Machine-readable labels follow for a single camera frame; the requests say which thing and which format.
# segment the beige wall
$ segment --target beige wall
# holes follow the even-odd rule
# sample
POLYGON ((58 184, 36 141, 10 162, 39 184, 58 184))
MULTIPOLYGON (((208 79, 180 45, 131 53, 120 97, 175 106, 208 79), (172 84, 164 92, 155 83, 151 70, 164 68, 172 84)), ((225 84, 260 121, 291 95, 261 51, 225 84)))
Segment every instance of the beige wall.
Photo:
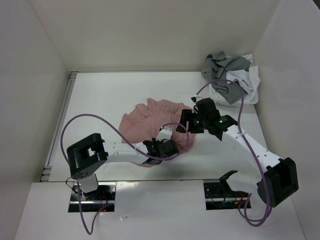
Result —
POLYGON ((312 0, 282 0, 254 52, 256 110, 268 147, 297 164, 293 201, 307 240, 320 236, 319 57, 320 10, 312 0))
POLYGON ((68 70, 200 69, 252 53, 279 0, 30 0, 68 70))
POLYGON ((27 0, 0 4, 0 239, 14 239, 39 181, 68 73, 27 0))

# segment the pink garment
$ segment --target pink garment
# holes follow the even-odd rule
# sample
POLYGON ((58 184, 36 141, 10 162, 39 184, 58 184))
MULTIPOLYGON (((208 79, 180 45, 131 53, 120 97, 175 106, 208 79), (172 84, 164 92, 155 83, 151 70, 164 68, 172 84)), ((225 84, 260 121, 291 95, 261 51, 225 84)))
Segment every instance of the pink garment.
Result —
MULTIPOLYGON (((168 100, 156 101, 147 99, 147 105, 140 103, 135 109, 124 114, 119 126, 119 131, 133 144, 156 138, 160 126, 168 123, 179 123, 183 109, 191 109, 183 103, 168 100)), ((174 129, 171 139, 181 150, 187 141, 187 135, 176 131, 177 125, 169 126, 174 129)), ((195 134, 189 133, 189 143, 184 150, 187 152, 194 144, 195 134)))

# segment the purple cable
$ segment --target purple cable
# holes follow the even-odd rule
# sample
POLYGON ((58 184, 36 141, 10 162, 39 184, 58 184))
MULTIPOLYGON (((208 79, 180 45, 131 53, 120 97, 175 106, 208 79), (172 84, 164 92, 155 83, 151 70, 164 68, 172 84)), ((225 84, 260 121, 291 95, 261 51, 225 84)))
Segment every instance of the purple cable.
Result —
POLYGON ((179 125, 181 126, 184 131, 186 132, 186 142, 183 146, 183 148, 181 149, 181 151, 179 151, 177 154, 175 155, 172 155, 170 157, 166 157, 166 158, 161 158, 161 157, 156 157, 156 156, 150 156, 146 153, 144 153, 143 151, 141 151, 140 149, 137 149, 131 142, 129 142, 128 139, 126 139, 126 137, 124 135, 121 134, 121 132, 118 131, 118 129, 116 129, 110 122, 108 122, 107 120, 105 120, 103 117, 101 116, 98 116, 98 115, 95 115, 95 114, 90 114, 90 113, 83 113, 83 114, 79 114, 79 115, 76 115, 74 116, 73 118, 71 118, 64 126, 62 132, 61 132, 61 136, 60 136, 60 148, 61 148, 61 151, 62 151, 62 154, 63 154, 63 157, 64 159, 66 160, 66 162, 69 164, 69 160, 68 160, 68 157, 65 153, 65 150, 64 150, 64 145, 63 145, 63 139, 64 139, 64 135, 65 135, 65 131, 68 127, 68 125, 75 119, 77 118, 80 118, 80 117, 93 117, 93 118, 96 118, 96 119, 99 119, 101 121, 103 121, 104 123, 106 123, 110 128, 112 128, 131 148, 135 149, 138 153, 140 153, 141 155, 147 157, 147 158, 150 158, 150 159, 153 159, 153 160, 162 160, 162 161, 168 161, 168 160, 172 160, 178 156, 180 156, 183 151, 186 149, 187 145, 189 144, 189 133, 188 133, 188 130, 186 129, 185 126, 183 126, 182 124, 180 123, 177 123, 177 122, 170 122, 170 123, 166 123, 164 125, 162 125, 162 127, 165 127, 165 126, 168 126, 168 125, 179 125))
MULTIPOLYGON (((215 79, 215 80, 212 80, 208 83, 206 83, 197 93, 196 95, 198 95, 203 89, 205 89, 205 87, 207 87, 208 85, 210 84, 213 84, 215 82, 219 82, 219 81, 227 81, 229 83, 232 83, 234 84, 241 92, 241 105, 240 105, 240 110, 239 110, 239 114, 238 114, 238 129, 239 129, 239 132, 240 134, 242 134, 242 129, 241 129, 241 125, 240 125, 240 119, 241 119, 241 114, 242 114, 242 111, 243 111, 243 108, 244 108, 244 98, 245 98, 245 94, 244 94, 244 91, 243 89, 238 85, 236 84, 235 82, 231 81, 231 80, 228 80, 228 79, 215 79)), ((267 181, 266 181, 266 178, 265 178, 265 175, 264 175, 264 171, 261 167, 261 164, 257 158, 257 155, 255 154, 255 151, 253 150, 252 146, 250 145, 249 141, 247 140, 246 136, 243 134, 242 135, 243 137, 243 140, 245 141, 246 145, 248 146, 250 152, 252 153, 253 155, 253 158, 259 168, 259 172, 261 174, 261 177, 262 177, 262 182, 263 182, 263 187, 265 189, 265 195, 266 195, 266 207, 265 207, 265 212, 264 212, 264 215, 261 219, 250 219, 248 218, 248 215, 247 215, 247 208, 248 208, 248 203, 249 203, 249 200, 250 200, 250 197, 251 197, 251 193, 249 194, 249 196, 247 197, 246 201, 245 201, 245 204, 244 204, 244 209, 243 209, 243 212, 244 214, 241 212, 240 210, 240 207, 242 204, 239 204, 238 205, 238 211, 239 213, 241 214, 241 216, 243 216, 245 218, 245 220, 253 227, 259 227, 261 226, 265 221, 266 219, 269 217, 270 213, 271 213, 271 206, 270 206, 270 193, 269 193, 269 190, 268 190, 268 186, 267 186, 267 181)))
POLYGON ((80 212, 80 217, 81 217, 81 220, 82 220, 82 223, 83 223, 83 226, 84 226, 84 229, 85 231, 87 232, 87 234, 91 235, 93 232, 94 232, 94 224, 95 224, 95 220, 98 216, 99 213, 101 213, 104 209, 106 209, 107 207, 109 207, 110 205, 112 205, 111 203, 110 204, 107 204, 106 206, 102 207, 99 209, 99 211, 96 212, 96 214, 94 215, 93 217, 93 220, 92 220, 92 225, 91 225, 91 231, 89 231, 88 227, 87 227, 87 224, 85 222, 85 218, 84 218, 84 214, 83 214, 83 211, 82 211, 82 204, 81 204, 81 190, 80 190, 80 185, 79 185, 79 182, 76 182, 77 186, 78 186, 78 201, 79 201, 79 212, 80 212))

